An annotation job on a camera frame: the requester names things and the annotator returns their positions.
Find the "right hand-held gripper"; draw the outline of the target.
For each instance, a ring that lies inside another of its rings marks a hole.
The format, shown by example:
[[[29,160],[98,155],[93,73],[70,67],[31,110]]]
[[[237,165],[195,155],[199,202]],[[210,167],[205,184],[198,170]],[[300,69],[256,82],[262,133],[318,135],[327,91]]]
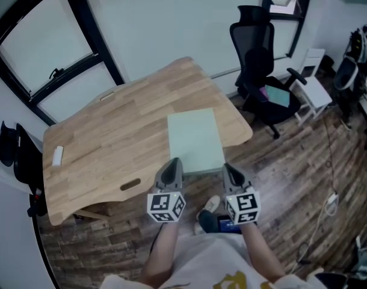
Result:
[[[254,189],[248,172],[240,166],[225,163],[222,168],[225,210],[234,225],[257,222],[261,199]]]

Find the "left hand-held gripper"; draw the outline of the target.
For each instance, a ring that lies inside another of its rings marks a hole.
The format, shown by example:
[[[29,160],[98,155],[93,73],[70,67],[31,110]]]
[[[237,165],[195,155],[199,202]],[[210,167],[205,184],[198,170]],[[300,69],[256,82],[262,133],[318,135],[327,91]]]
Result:
[[[182,194],[183,181],[180,158],[168,161],[157,171],[156,191],[147,195],[147,213],[155,222],[175,223],[180,220],[186,207]]]

